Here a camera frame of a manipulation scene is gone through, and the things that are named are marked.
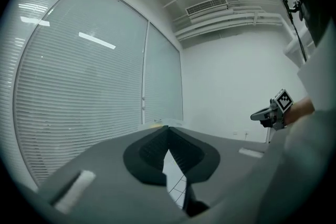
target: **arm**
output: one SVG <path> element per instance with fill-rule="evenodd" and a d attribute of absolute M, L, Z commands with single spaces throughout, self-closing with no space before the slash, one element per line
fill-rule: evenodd
<path fill-rule="evenodd" d="M 291 108 L 284 114 L 285 125 L 289 125 L 305 115 L 309 115 L 315 111 L 314 106 L 309 99 L 305 97 L 297 103 L 294 103 Z"/>

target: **floor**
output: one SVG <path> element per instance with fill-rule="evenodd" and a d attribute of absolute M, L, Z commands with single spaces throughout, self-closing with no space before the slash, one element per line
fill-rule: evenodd
<path fill-rule="evenodd" d="M 167 191 L 176 205 L 182 209 L 186 178 L 174 160 L 170 151 L 167 152 L 164 159 L 163 173 L 167 176 Z"/>

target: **vent grille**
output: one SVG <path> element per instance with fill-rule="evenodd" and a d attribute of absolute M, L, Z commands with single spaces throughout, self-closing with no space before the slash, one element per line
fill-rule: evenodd
<path fill-rule="evenodd" d="M 227 4 L 226 0 L 208 0 L 202 3 L 199 3 L 197 5 L 191 6 L 189 8 L 186 8 L 185 10 L 187 11 L 188 16 L 191 16 L 203 10 L 213 8 L 213 7 L 223 6 L 226 4 Z"/>

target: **window blind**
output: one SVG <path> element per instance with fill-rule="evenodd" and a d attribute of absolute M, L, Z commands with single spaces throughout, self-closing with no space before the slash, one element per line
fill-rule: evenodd
<path fill-rule="evenodd" d="M 146 48 L 145 122 L 182 120 L 180 53 L 150 25 Z"/>
<path fill-rule="evenodd" d="M 36 189 L 20 153 L 13 122 L 13 86 L 26 41 L 57 0 L 11 0 L 0 24 L 0 146 L 11 176 Z"/>
<path fill-rule="evenodd" d="M 148 21 L 120 0 L 61 0 L 19 66 L 14 117 L 38 183 L 101 141 L 141 124 Z"/>

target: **air vent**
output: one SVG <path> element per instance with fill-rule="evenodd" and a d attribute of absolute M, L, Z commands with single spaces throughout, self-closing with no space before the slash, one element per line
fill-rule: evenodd
<path fill-rule="evenodd" d="M 197 5 L 191 6 L 189 8 L 186 8 L 185 10 L 187 11 L 188 16 L 194 15 L 195 13 L 204 11 L 209 8 L 213 7 L 219 7 L 227 5 L 226 0 L 208 0 L 202 3 L 198 3 Z"/>

